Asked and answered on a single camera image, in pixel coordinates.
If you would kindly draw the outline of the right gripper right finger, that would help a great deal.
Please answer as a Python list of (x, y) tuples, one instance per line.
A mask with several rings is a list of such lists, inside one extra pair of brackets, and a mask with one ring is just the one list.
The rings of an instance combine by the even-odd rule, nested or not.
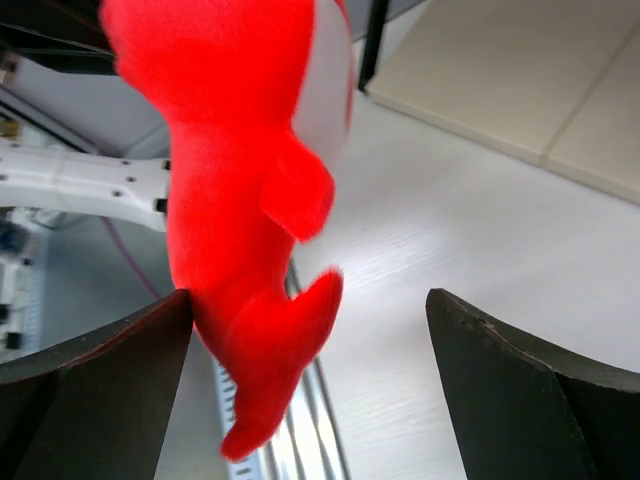
[(444, 289), (426, 298), (469, 479), (636, 479), (639, 376), (504, 323)]

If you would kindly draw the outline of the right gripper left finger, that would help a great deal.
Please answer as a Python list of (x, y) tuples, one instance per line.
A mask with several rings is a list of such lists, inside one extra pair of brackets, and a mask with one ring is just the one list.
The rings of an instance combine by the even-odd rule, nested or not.
[(2, 364), (2, 478), (153, 478), (192, 325), (189, 294), (177, 290)]

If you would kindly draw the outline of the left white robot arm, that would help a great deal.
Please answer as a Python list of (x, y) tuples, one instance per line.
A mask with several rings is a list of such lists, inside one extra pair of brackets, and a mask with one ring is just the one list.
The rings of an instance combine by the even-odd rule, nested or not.
[(1, 205), (103, 216), (166, 230), (170, 161), (1, 141)]

